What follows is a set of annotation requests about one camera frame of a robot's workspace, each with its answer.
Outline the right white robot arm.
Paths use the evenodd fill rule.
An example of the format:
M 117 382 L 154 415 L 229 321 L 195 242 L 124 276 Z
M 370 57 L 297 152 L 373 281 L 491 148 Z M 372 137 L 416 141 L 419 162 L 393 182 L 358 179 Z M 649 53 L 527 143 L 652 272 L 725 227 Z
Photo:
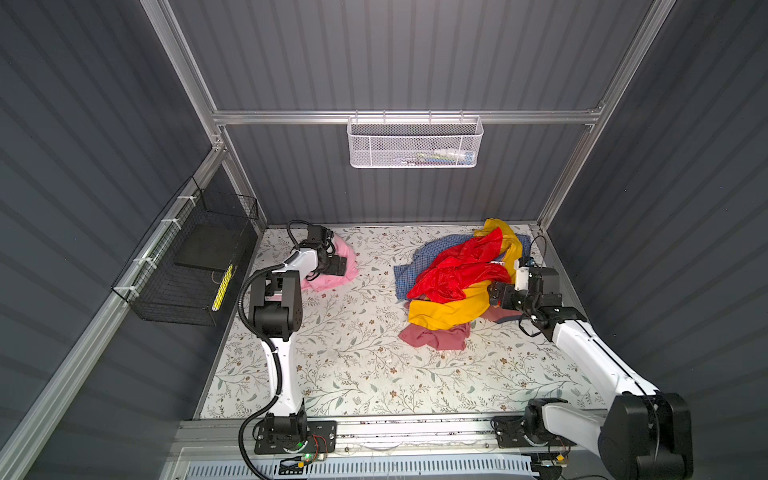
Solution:
M 532 446 L 558 440 L 600 458 L 615 479 L 690 479 L 694 473 L 690 409 L 624 362 L 598 336 L 584 314 L 566 306 L 559 275 L 549 267 L 522 269 L 514 284 L 494 281 L 490 304 L 529 320 L 529 337 L 541 336 L 566 354 L 605 402 L 605 416 L 561 398 L 529 400 L 515 434 Z

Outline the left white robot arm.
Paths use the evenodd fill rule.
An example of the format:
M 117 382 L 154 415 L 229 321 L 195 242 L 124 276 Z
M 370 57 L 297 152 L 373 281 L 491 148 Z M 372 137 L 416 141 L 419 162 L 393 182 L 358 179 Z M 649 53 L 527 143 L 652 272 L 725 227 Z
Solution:
M 282 262 L 251 274 L 238 294 L 238 314 L 243 325 L 262 342 L 267 355 L 270 395 L 266 414 L 298 419 L 305 415 L 304 400 L 292 370 L 295 345 L 292 336 L 303 321 L 302 283 L 320 277 L 345 277 L 347 258 L 337 251 L 329 228 L 301 220 L 307 229 L 298 241 L 290 221 L 286 230 L 293 243 Z

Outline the light pink cloth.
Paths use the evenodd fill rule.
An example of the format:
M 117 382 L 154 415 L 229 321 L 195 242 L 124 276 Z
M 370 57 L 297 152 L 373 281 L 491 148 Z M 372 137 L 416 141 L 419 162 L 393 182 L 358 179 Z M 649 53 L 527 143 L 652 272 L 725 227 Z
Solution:
M 302 280 L 303 291 L 324 292 L 344 286 L 357 278 L 359 270 L 357 266 L 357 254 L 353 248 L 341 237 L 335 236 L 333 245 L 336 254 L 341 258 L 336 271 L 326 271 L 313 280 Z

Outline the red cloth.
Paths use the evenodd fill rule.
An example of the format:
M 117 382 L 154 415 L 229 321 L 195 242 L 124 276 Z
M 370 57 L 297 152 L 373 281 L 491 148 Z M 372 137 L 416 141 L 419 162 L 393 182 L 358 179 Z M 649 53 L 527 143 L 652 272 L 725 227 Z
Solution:
M 441 252 L 417 277 L 407 298 L 426 298 L 445 304 L 465 299 L 465 290 L 476 284 L 486 281 L 508 283 L 511 280 L 508 268 L 495 263 L 507 248 L 504 231 L 500 227 L 484 236 L 473 236 Z

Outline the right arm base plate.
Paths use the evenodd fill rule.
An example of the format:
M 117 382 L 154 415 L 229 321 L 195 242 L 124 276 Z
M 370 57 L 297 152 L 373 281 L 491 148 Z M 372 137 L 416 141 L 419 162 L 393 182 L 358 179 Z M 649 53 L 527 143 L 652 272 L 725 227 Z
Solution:
M 554 447 L 569 451 L 575 443 L 543 430 L 531 430 L 521 415 L 494 416 L 490 421 L 497 446 L 503 449 L 523 447 Z

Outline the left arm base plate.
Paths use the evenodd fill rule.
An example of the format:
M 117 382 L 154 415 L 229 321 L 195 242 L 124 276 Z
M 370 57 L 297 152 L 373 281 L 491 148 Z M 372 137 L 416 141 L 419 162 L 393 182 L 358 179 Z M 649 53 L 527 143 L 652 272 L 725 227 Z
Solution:
M 274 417 L 260 421 L 252 435 L 257 455 L 333 453 L 336 449 L 336 421 L 296 421 Z

